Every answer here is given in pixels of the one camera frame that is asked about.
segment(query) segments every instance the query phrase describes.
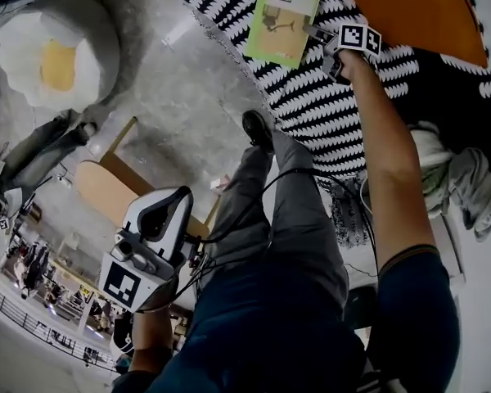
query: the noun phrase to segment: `leg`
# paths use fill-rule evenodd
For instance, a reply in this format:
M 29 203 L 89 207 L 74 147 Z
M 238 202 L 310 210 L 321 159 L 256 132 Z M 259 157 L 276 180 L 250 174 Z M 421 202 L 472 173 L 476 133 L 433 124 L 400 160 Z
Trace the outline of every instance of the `leg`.
M 290 136 L 274 131 L 273 145 L 281 173 L 313 167 L 311 153 Z M 289 174 L 278 181 L 271 250 L 278 260 L 297 264 L 344 307 L 348 275 L 313 176 Z
M 9 189 L 11 180 L 45 147 L 64 135 L 70 125 L 69 116 L 59 115 L 54 120 L 36 128 L 25 140 L 18 143 L 4 159 L 0 175 L 0 192 Z
M 46 175 L 77 147 L 85 146 L 88 135 L 81 126 L 69 131 L 41 151 L 8 185 L 9 189 L 22 188 L 22 199 L 27 201 Z
M 225 232 L 236 217 L 262 192 L 272 160 L 273 154 L 259 146 L 245 150 L 240 167 L 222 194 L 214 229 L 209 238 Z M 262 200 L 259 200 L 229 235 L 220 242 L 206 247 L 208 257 L 214 260 L 208 266 L 240 260 L 265 251 L 268 247 L 269 230 Z M 210 271 L 200 279 L 197 284 L 198 291 L 205 287 L 216 272 L 230 269 L 240 263 Z

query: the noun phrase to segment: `black shoe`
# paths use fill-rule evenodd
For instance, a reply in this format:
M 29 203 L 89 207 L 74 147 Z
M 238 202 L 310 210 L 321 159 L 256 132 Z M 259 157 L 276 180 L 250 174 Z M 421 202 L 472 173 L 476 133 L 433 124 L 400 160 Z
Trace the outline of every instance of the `black shoe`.
M 273 151 L 273 137 L 265 119 L 257 111 L 247 111 L 242 115 L 242 127 L 251 139 L 251 146 L 260 146 L 265 151 Z

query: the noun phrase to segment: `brown leather cushion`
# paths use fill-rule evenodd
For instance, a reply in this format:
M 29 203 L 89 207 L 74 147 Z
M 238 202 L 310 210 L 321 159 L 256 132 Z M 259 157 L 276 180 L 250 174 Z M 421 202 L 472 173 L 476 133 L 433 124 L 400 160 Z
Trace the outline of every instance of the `brown leather cushion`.
M 469 0 L 354 0 L 390 45 L 410 45 L 487 67 Z

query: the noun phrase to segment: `shirt sleeve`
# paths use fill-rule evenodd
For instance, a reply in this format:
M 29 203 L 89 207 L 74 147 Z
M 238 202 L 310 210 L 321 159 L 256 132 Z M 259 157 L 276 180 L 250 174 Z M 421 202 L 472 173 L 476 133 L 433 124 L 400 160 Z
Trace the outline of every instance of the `shirt sleeve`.
M 408 392 L 442 392 L 458 357 L 460 328 L 449 277 L 434 246 L 413 246 L 381 270 L 367 354 Z
M 113 381 L 112 393 L 143 393 L 156 379 L 156 374 L 131 371 Z

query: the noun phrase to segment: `black and white patterned blanket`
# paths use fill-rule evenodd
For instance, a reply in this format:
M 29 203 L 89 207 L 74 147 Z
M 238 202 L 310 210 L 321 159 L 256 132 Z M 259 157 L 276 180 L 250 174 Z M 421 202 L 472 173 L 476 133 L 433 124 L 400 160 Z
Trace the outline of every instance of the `black and white patterned blanket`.
M 255 60 L 243 53 L 256 0 L 184 1 L 214 22 L 242 55 L 282 130 L 309 148 L 316 168 L 342 178 L 364 169 L 353 90 L 322 73 L 320 43 L 308 41 L 298 69 Z M 343 22 L 367 20 L 354 0 L 320 0 L 316 26 L 337 29 Z M 403 119 L 430 121 L 449 149 L 477 147 L 491 161 L 491 71 L 404 45 L 383 49 L 372 64 Z

